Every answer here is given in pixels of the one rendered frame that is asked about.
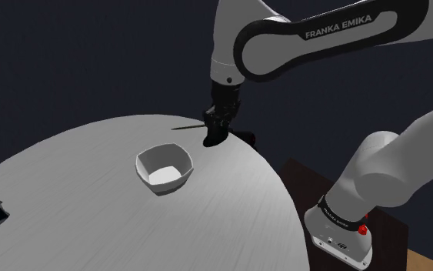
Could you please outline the black object with red mark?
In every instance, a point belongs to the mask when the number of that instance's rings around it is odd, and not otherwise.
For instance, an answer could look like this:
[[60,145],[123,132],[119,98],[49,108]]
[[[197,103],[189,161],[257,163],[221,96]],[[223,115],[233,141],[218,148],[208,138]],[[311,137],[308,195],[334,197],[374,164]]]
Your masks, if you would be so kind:
[[231,134],[233,134],[234,136],[238,137],[243,142],[247,143],[253,149],[255,148],[256,138],[255,138],[255,134],[253,132],[235,131],[234,129],[231,129],[229,132]]

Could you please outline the white angular bowl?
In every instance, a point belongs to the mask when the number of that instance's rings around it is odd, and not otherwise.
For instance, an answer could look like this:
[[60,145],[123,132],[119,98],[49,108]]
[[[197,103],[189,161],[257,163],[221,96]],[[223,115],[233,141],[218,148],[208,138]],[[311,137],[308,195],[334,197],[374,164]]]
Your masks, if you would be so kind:
[[189,153],[176,143],[153,146],[136,156],[140,180],[157,196],[181,188],[194,171]]

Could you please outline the round grey table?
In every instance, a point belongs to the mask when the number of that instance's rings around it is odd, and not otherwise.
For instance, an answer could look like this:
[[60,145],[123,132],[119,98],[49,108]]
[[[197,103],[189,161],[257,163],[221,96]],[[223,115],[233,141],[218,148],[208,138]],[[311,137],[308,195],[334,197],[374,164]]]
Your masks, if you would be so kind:
[[[194,119],[134,115],[70,129],[0,164],[0,271],[310,271],[280,177],[240,139],[205,148]],[[177,143],[194,172],[155,195],[136,156]]]

